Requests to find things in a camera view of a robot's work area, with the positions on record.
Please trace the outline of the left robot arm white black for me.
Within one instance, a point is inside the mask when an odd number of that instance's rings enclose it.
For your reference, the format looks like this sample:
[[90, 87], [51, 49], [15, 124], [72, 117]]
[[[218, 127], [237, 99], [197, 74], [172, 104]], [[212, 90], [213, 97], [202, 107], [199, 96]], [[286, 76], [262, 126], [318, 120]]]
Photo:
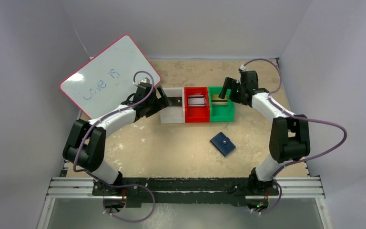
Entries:
[[172, 102], [161, 86], [139, 83], [132, 93], [115, 110], [99, 118], [73, 123], [62, 156], [73, 163], [75, 172], [86, 172], [101, 180], [111, 195], [123, 189], [122, 173], [104, 159], [106, 139], [122, 127], [150, 117]]

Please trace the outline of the red plastic bin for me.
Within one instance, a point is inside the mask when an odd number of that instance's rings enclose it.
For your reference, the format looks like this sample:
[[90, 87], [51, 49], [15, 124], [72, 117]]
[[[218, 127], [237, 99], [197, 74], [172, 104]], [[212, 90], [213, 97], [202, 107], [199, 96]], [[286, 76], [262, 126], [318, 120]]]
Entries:
[[[189, 99], [199, 98], [201, 102], [190, 105]], [[208, 123], [210, 121], [210, 102], [207, 87], [185, 87], [185, 122]]]

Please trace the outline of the blue leather card holder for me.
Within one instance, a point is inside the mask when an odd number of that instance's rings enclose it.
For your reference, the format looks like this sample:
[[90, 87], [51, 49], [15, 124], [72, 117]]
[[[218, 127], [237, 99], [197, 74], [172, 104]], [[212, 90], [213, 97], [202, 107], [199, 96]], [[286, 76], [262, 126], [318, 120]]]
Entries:
[[219, 132], [210, 139], [210, 143], [224, 156], [227, 157], [231, 152], [236, 149], [236, 146], [232, 143], [224, 133]]

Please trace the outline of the green plastic bin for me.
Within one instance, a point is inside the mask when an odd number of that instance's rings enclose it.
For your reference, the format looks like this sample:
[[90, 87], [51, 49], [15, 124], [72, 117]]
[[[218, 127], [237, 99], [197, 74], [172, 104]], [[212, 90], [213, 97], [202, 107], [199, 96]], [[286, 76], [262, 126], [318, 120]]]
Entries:
[[231, 90], [228, 89], [225, 100], [226, 103], [222, 104], [217, 102], [213, 103], [213, 100], [219, 99], [219, 94], [222, 91], [221, 86], [210, 86], [208, 87], [208, 97], [211, 102], [210, 104], [210, 122], [233, 122], [235, 118], [235, 107], [234, 103], [228, 99]]

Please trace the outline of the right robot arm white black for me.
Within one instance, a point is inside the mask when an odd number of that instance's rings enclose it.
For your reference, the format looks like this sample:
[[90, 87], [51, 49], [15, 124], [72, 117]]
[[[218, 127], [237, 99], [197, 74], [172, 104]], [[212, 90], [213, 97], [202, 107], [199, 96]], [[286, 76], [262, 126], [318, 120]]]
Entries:
[[269, 139], [269, 155], [253, 168], [248, 178], [248, 188], [260, 194], [273, 186], [276, 175], [292, 162], [310, 154], [309, 124], [304, 115], [296, 115], [277, 104], [271, 93], [258, 85], [255, 71], [240, 71], [238, 80], [227, 77], [219, 98], [247, 105], [272, 125]]

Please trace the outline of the white plastic bin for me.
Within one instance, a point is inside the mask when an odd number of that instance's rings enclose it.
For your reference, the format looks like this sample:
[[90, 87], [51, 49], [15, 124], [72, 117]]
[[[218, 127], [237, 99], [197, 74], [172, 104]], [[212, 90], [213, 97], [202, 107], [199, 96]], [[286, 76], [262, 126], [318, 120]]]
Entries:
[[184, 89], [182, 87], [164, 88], [167, 97], [182, 97], [182, 106], [169, 106], [160, 111], [161, 124], [185, 123]]

